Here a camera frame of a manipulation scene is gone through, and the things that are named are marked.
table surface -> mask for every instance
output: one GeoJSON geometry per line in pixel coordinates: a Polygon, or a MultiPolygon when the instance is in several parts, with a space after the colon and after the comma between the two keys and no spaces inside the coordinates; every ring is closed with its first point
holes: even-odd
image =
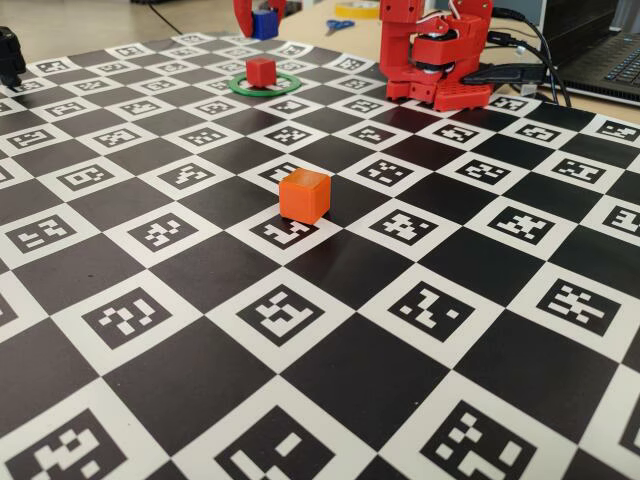
{"type": "Polygon", "coordinates": [[[640,126],[388,102],[373,61],[236,35],[29,69],[0,479],[640,478],[640,126]],[[302,87],[232,93],[254,55],[302,87]],[[279,215],[298,167],[315,225],[279,215]]]}
{"type": "MultiPolygon", "coordinates": [[[[356,20],[355,27],[326,36],[326,21],[337,18],[334,11],[335,4],[341,1],[343,0],[323,0],[315,4],[312,8],[285,18],[280,27],[279,38],[305,42],[331,50],[344,51],[378,61],[380,58],[380,32],[382,22],[377,19],[356,20]]],[[[494,19],[492,26],[494,28],[508,27],[527,31],[525,25],[503,19],[494,19]]],[[[509,33],[523,40],[533,41],[515,32],[509,33]]],[[[515,63],[521,62],[522,57],[519,57],[509,49],[496,49],[485,51],[482,56],[482,61],[487,63],[515,63]]],[[[513,90],[508,86],[502,87],[500,92],[514,94],[513,90]]],[[[630,122],[638,122],[640,120],[640,109],[637,106],[624,105],[579,94],[571,94],[571,100],[573,106],[581,110],[601,113],[630,122]]]]}

black cable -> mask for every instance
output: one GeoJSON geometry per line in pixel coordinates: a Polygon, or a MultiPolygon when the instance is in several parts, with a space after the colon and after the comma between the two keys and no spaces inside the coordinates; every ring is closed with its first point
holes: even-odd
{"type": "Polygon", "coordinates": [[[158,15],[158,16],[159,16],[159,17],[164,21],[164,23],[166,23],[167,25],[169,25],[169,26],[174,30],[174,32],[176,32],[178,35],[182,35],[182,32],[181,32],[180,30],[178,30],[176,27],[174,27],[174,26],[171,24],[171,22],[170,22],[169,20],[167,20],[166,18],[164,18],[164,17],[160,14],[160,12],[156,10],[156,8],[153,6],[153,4],[152,4],[152,3],[147,3],[147,5],[149,5],[149,8],[150,8],[151,10],[153,10],[153,12],[154,12],[156,15],[158,15]]]}

red cube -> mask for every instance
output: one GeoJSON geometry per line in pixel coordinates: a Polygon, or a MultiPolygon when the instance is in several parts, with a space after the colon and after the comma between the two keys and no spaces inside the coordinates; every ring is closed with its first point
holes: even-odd
{"type": "Polygon", "coordinates": [[[276,83],[276,62],[268,58],[247,60],[247,81],[254,87],[268,87],[276,83]]]}

scissors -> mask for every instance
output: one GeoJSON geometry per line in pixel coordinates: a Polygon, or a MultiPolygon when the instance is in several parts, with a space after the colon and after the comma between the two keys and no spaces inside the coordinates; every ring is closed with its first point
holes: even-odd
{"type": "Polygon", "coordinates": [[[345,28],[353,27],[356,23],[353,20],[327,20],[327,27],[329,31],[327,32],[327,37],[329,35],[333,35],[338,30],[343,30],[345,28]]]}

yellow tape roll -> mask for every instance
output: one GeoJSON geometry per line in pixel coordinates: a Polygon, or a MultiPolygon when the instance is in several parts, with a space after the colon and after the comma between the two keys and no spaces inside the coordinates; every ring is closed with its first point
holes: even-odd
{"type": "Polygon", "coordinates": [[[344,18],[378,18],[379,12],[379,2],[362,0],[336,4],[336,15],[344,18]]]}

